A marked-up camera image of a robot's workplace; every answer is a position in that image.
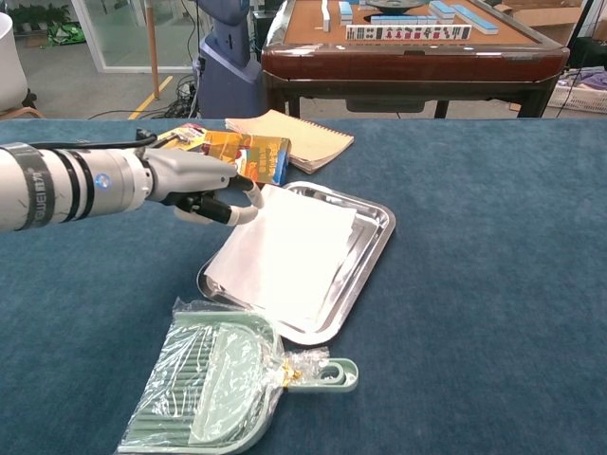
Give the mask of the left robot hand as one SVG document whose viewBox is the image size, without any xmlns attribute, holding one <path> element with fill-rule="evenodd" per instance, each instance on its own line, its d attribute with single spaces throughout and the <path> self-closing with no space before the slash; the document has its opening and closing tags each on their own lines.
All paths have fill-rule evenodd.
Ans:
<svg viewBox="0 0 607 455">
<path fill-rule="evenodd" d="M 251 222 L 264 207 L 257 184 L 229 162 L 197 152 L 150 148 L 142 160 L 153 175 L 148 199 L 173 207 L 183 221 L 234 227 Z M 240 207 L 217 199 L 216 193 L 224 189 L 240 191 L 249 204 Z"/>
</svg>

